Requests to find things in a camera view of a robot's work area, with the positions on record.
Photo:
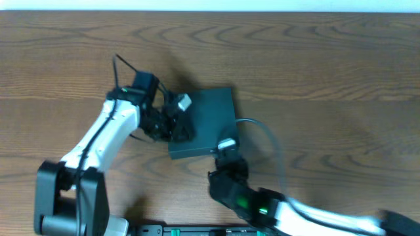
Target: wooden table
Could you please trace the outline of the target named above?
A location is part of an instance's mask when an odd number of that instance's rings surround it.
[[[0,12],[0,235],[33,233],[35,173],[92,125],[116,52],[174,91],[234,87],[237,116],[279,137],[292,197],[420,221],[419,32],[418,14]],[[281,191],[268,140],[240,128],[251,186]],[[208,196],[209,170],[128,139],[106,177],[112,214],[241,223]]]

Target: wood grain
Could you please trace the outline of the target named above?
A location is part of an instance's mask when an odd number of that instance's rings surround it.
[[[237,116],[279,137],[292,197],[420,221],[419,32],[418,14],[2,12],[0,235],[33,234],[36,170],[96,119],[116,52],[171,90],[234,87]],[[251,186],[281,191],[263,133],[241,132]],[[171,161],[166,144],[127,140],[106,179],[112,213],[241,223],[209,198],[212,169],[210,157]]]

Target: white wall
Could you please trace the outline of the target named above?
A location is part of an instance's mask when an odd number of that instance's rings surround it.
[[[420,0],[0,0],[0,9],[420,12]]]

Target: tabletop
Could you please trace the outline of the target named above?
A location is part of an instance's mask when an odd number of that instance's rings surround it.
[[[232,87],[250,186],[308,205],[420,221],[420,15],[0,13],[0,235],[33,234],[35,176],[87,132],[122,55],[176,92]],[[121,70],[121,84],[133,79]],[[240,224],[207,192],[210,156],[172,161],[127,139],[106,175],[112,214],[138,224]]]

